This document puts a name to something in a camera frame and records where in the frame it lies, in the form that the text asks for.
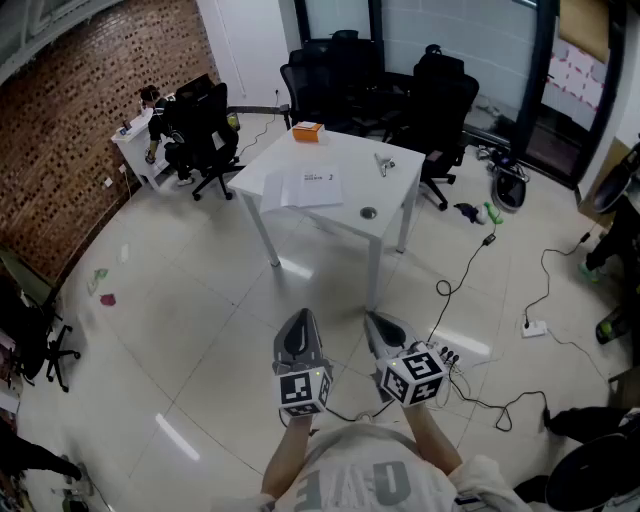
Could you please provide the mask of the grey hard-shell case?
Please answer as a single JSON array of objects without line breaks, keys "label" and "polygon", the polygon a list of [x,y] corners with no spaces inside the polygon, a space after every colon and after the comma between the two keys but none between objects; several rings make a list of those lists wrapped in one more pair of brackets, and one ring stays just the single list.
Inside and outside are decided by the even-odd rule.
[{"label": "grey hard-shell case", "polygon": [[520,164],[507,167],[494,164],[492,173],[491,195],[494,204],[501,211],[516,213],[524,204],[530,176]]}]

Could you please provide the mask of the orange box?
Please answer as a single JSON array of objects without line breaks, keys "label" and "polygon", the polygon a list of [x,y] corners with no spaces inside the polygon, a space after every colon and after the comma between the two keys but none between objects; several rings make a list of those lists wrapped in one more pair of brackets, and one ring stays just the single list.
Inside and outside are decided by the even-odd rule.
[{"label": "orange box", "polygon": [[291,128],[293,139],[298,143],[326,145],[328,139],[322,123],[298,122]]}]

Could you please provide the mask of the person's left forearm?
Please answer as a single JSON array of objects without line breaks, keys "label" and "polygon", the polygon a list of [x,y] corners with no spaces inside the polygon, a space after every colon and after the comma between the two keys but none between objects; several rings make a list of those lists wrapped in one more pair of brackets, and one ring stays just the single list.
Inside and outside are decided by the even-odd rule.
[{"label": "person's left forearm", "polygon": [[279,499],[304,466],[313,417],[292,417],[263,475],[261,492]]}]

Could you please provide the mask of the group of pink-marked sheets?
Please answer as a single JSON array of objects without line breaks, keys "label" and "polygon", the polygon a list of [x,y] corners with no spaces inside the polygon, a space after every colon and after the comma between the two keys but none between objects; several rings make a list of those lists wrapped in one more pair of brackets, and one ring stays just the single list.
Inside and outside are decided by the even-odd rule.
[{"label": "group of pink-marked sheets", "polygon": [[542,103],[589,130],[599,109],[606,73],[606,63],[556,38]]}]

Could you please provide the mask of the white table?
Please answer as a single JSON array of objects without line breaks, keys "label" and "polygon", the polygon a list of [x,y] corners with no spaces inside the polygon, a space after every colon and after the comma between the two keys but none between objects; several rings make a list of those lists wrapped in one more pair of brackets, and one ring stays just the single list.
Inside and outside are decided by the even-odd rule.
[{"label": "white table", "polygon": [[[229,187],[243,201],[263,242],[272,267],[281,265],[278,253],[263,223],[260,204],[265,178],[274,172],[293,168],[335,166],[342,182],[343,203],[336,206],[293,208],[316,221],[336,226],[368,242],[367,294],[365,307],[372,311],[379,297],[379,275],[384,252],[384,238],[398,211],[403,212],[396,251],[406,249],[409,227],[419,189],[422,154],[383,142],[326,131],[328,143],[296,142],[286,132],[229,182]],[[374,154],[392,157],[395,167],[383,178]],[[378,215],[367,220],[360,209],[374,207]]]}]

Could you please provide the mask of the person's white shirt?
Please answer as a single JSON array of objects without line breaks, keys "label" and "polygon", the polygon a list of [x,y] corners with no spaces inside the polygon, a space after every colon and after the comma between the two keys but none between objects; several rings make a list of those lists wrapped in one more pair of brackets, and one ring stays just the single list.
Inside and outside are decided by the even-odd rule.
[{"label": "person's white shirt", "polygon": [[279,498],[217,498],[211,512],[533,512],[494,460],[475,456],[449,476],[395,430],[355,424],[314,436]]}]

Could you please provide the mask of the small white desk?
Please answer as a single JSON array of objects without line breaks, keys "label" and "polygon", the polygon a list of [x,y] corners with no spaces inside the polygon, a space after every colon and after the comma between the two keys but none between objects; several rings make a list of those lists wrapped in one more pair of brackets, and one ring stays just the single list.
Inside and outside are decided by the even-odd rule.
[{"label": "small white desk", "polygon": [[154,163],[148,164],[146,162],[145,156],[150,145],[148,124],[151,115],[152,111],[145,109],[130,121],[131,127],[126,132],[123,132],[123,128],[121,128],[111,137],[111,141],[119,148],[139,182],[142,185],[148,184],[154,190],[159,191],[160,187],[156,178],[169,166],[169,163],[165,159],[163,144],[160,144],[156,151]]}]

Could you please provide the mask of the person's right forearm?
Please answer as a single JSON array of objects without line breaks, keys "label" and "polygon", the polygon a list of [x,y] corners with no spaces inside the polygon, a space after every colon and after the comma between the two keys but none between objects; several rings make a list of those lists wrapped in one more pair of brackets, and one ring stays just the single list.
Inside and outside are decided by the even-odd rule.
[{"label": "person's right forearm", "polygon": [[444,474],[449,475],[463,461],[458,451],[437,425],[424,404],[403,409],[420,456]]}]

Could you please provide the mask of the white paper sheets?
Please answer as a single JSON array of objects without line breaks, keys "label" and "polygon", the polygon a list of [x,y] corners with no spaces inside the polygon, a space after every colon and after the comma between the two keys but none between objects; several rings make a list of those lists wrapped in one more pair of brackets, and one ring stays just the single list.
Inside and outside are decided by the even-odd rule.
[{"label": "white paper sheets", "polygon": [[342,203],[342,182],[337,167],[293,168],[271,173],[265,178],[260,212]]}]

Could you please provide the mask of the brown paper sheet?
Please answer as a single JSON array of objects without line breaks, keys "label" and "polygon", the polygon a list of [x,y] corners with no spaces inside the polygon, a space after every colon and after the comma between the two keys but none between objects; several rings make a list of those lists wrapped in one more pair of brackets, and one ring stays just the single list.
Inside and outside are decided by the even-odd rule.
[{"label": "brown paper sheet", "polygon": [[559,38],[594,59],[609,56],[609,6],[607,0],[559,0]]}]

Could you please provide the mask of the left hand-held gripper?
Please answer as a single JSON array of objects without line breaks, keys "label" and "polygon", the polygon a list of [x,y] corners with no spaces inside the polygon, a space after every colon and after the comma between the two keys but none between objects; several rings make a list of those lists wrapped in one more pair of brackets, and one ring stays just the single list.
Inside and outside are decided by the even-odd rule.
[{"label": "left hand-held gripper", "polygon": [[333,385],[333,367],[330,363],[310,366],[279,362],[296,357],[313,361],[323,357],[316,319],[308,308],[295,312],[274,339],[275,392],[279,411],[289,418],[321,414]]}]

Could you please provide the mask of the black office chair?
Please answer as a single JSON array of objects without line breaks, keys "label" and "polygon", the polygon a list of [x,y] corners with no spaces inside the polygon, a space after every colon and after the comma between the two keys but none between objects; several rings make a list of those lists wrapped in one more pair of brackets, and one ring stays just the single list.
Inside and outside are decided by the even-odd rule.
[{"label": "black office chair", "polygon": [[9,279],[0,275],[0,334],[7,335],[14,343],[14,348],[9,350],[11,370],[34,386],[35,377],[46,368],[47,380],[56,380],[61,390],[68,393],[60,361],[66,356],[79,360],[81,353],[62,348],[65,335],[73,332],[68,324],[62,324],[56,337],[50,339],[55,320],[62,321],[62,318],[51,308],[25,305]]},{"label": "black office chair", "polygon": [[290,96],[289,114],[294,123],[327,123],[332,102],[330,70],[318,55],[294,50],[280,67]]},{"label": "black office chair", "polygon": [[465,118],[479,92],[478,81],[466,74],[464,62],[442,52],[437,44],[425,48],[413,68],[406,108],[391,121],[383,140],[424,155],[420,182],[439,199],[439,209],[448,201],[435,181],[453,184],[450,173],[462,164],[466,139]]},{"label": "black office chair", "polygon": [[325,57],[332,98],[347,119],[361,135],[388,130],[401,110],[402,90],[383,70],[374,42],[360,39],[356,30],[339,30]]},{"label": "black office chair", "polygon": [[201,190],[218,180],[227,200],[224,175],[243,169],[237,156],[239,136],[227,118],[228,89],[214,84],[203,74],[175,93],[176,100],[167,107],[169,141],[164,145],[165,159],[178,173],[189,176],[193,170],[202,176],[192,196],[201,199]]}]

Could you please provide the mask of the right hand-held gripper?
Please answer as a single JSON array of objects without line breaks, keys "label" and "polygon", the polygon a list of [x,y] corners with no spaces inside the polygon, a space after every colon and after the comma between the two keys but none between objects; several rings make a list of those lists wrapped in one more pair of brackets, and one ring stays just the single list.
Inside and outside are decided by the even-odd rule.
[{"label": "right hand-held gripper", "polygon": [[436,397],[447,370],[435,350],[420,348],[394,356],[416,340],[409,324],[386,313],[367,312],[365,334],[370,351],[379,359],[375,379],[383,401],[394,400],[408,408]]}]

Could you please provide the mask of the white power strip with plugs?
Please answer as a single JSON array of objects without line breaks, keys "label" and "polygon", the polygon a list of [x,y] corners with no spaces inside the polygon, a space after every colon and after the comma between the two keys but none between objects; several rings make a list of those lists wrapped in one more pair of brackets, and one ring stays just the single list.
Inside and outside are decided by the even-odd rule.
[{"label": "white power strip with plugs", "polygon": [[427,341],[426,347],[433,351],[443,366],[448,369],[456,367],[460,362],[460,354],[448,345],[444,345],[438,341]]}]

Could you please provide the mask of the green white plush toy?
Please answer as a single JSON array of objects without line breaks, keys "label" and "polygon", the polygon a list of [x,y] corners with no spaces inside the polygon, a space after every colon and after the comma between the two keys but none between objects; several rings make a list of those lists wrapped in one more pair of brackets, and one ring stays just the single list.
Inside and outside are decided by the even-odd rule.
[{"label": "green white plush toy", "polygon": [[504,219],[500,210],[490,202],[484,202],[475,206],[475,222],[485,225],[491,221],[495,226],[501,225]]}]

